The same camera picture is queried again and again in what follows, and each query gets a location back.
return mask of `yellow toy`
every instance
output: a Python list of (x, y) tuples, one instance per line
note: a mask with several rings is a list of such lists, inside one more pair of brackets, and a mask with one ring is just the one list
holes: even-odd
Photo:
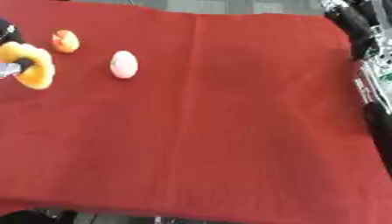
[(0, 19), (0, 78), (9, 75), (28, 88), (48, 88), (55, 67), (48, 51), (25, 44), (18, 29)]

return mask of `table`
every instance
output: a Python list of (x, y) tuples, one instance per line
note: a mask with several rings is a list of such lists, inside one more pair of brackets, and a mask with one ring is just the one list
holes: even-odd
[[(344, 34), (322, 17), (3, 0), (52, 52), (45, 91), (0, 82), (0, 201), (274, 224), (385, 224), (389, 177)], [(130, 50), (132, 80), (109, 71)]]

